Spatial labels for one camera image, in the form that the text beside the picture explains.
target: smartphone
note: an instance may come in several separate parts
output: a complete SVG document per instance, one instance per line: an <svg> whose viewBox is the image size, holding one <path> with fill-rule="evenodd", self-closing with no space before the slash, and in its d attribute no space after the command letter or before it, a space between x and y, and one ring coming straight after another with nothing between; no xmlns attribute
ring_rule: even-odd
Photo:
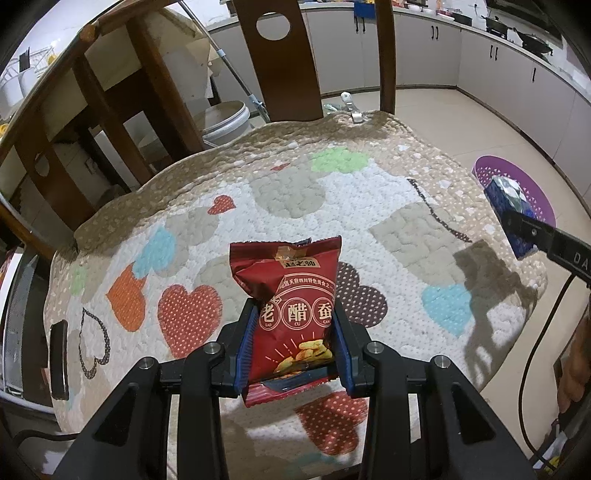
<svg viewBox="0 0 591 480"><path fill-rule="evenodd" d="M68 322L62 320L51 325L49 334L49 373L51 376L51 396L56 400L68 400L67 367Z"/></svg>

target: blue tissue package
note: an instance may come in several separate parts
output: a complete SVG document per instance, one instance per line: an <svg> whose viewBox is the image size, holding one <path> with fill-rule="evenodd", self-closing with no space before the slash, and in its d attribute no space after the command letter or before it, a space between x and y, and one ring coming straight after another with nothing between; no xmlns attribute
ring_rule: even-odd
<svg viewBox="0 0 591 480"><path fill-rule="evenodd" d="M507 210L514 210L530 218L535 218L533 208L515 180L493 176L488 187L484 189L484 195L500 222L503 213ZM523 260L538 250L533 243L526 242L512 233L507 233L506 236L517 260Z"/></svg>

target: metal clip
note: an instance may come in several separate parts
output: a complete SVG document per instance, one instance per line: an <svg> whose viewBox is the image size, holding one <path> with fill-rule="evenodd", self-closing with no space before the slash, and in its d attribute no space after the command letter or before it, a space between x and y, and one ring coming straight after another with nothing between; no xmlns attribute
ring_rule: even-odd
<svg viewBox="0 0 591 480"><path fill-rule="evenodd" d="M353 118L353 123L362 123L363 115L361 115L361 112L353 103L353 97L351 97L351 94L349 92L343 92L340 94L340 99L345 103L345 108L351 114L351 117Z"/></svg>

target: black cable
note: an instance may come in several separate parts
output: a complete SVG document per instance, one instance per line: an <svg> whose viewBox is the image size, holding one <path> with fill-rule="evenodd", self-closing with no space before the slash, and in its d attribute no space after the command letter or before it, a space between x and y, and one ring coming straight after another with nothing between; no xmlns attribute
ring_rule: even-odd
<svg viewBox="0 0 591 480"><path fill-rule="evenodd" d="M66 433L63 435L53 435L51 433L39 432L38 430L21 430L12 438L12 441L18 448L22 442L31 437L51 440L52 442L67 442L69 440L74 440L76 437L78 437L78 434Z"/></svg>
<svg viewBox="0 0 591 480"><path fill-rule="evenodd" d="M548 460L546 460L539 453L539 451L530 442L530 438L527 436L527 432L525 431L525 424L523 421L523 390L525 388L525 380L527 379L527 374L530 371L531 361L534 358L535 352L538 349L538 347L540 346L540 343L542 342L542 339L544 338L546 331L548 331L548 327L550 326L550 322L552 322L552 319L554 318L554 315L556 314L556 310L558 310L558 306L560 305L560 302L562 301L564 294L569 289L570 284L572 283L573 279L574 279L574 273L571 273L570 277L567 279L567 281L564 282L562 290L560 290L560 293L558 294L558 297L556 298L556 301L554 302L554 306L552 307L552 310L550 311L550 315L548 315L548 319L546 320L544 328L542 328L542 331L540 332L538 339L535 341L534 347L531 349L530 356L527 359L527 362L525 363L525 369L523 370L523 377L521 377L521 386L519 387L518 412L519 412L519 427L521 428L521 434L523 435L523 439L525 440L525 443L527 444L529 449L532 451L534 456L540 462L542 462L542 464L545 467L548 467L550 469L550 471L552 471L552 472L554 472L556 470L556 467L554 465L552 465Z"/></svg>

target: metal screw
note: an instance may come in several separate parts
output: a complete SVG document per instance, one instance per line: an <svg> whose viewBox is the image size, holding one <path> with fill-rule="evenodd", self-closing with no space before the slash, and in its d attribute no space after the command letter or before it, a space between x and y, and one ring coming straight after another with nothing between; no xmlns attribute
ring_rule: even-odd
<svg viewBox="0 0 591 480"><path fill-rule="evenodd" d="M222 346L217 342L209 342L203 345L203 351L209 355L218 353L222 349Z"/></svg>
<svg viewBox="0 0 591 480"><path fill-rule="evenodd" d="M384 344L380 342L369 342L365 348L369 353L382 353L384 351Z"/></svg>
<svg viewBox="0 0 591 480"><path fill-rule="evenodd" d="M142 370L147 370L149 368L152 368L153 365L154 365L154 359L150 356L145 356L139 361L139 367Z"/></svg>
<svg viewBox="0 0 591 480"><path fill-rule="evenodd" d="M439 368L449 368L449 366L452 364L452 361L445 355L437 355L433 361Z"/></svg>

